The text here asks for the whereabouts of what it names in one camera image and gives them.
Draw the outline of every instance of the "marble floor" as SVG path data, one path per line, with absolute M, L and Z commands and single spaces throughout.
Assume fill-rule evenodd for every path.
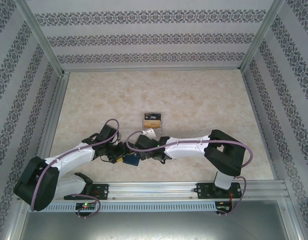
M 165 136 L 195 138 L 222 130 L 254 152 L 254 160 L 242 169 L 246 179 L 273 179 L 239 70 L 72 73 L 50 155 L 75 147 L 110 118 L 119 120 L 124 141 L 142 128 L 143 113 L 150 111 L 162 113 Z M 137 167 L 98 158 L 69 174 L 75 172 L 94 182 L 168 182 L 213 180 L 216 169 L 203 157 L 165 165 L 148 159 Z

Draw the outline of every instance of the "black bracket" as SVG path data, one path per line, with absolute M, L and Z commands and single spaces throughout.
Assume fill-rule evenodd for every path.
M 95 184 L 93 183 L 91 193 L 89 194 L 92 197 L 96 197 L 99 200 L 107 200 L 108 196 L 108 184 Z M 71 196 L 67 195 L 64 197 L 64 200 L 90 200 L 90 198 L 82 197 L 82 196 Z
M 197 193 L 198 199 L 229 199 L 230 193 L 232 193 L 233 199 L 240 199 L 242 196 L 238 182 L 232 182 L 228 190 L 216 187 L 213 182 L 202 182 L 196 184 L 194 192 Z

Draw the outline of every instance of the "enclosure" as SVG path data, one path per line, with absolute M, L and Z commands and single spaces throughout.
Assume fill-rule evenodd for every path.
M 93 220 L 77 200 L 31 212 L 13 193 L 34 156 L 111 118 L 126 141 L 145 112 L 163 136 L 220 129 L 253 150 L 235 213 L 193 192 L 217 172 L 195 156 L 74 168 L 109 186 Z M 0 239 L 38 235 L 308 239 L 308 0 L 0 0 Z

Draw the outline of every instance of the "glass panel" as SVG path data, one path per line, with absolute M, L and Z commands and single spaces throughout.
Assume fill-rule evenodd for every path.
M 30 212 L 21 239 L 287 240 L 288 236 L 276 201 L 244 201 L 227 218 L 213 212 L 108 212 L 84 220 L 74 213 Z

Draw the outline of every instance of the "wall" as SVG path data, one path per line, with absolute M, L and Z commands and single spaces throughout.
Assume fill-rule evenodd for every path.
M 58 77 L 12 0 L 0 0 L 0 237 L 35 156 Z
M 308 239 L 308 0 L 283 4 L 244 76 Z
M 65 70 L 240 65 L 273 0 L 29 0 Z

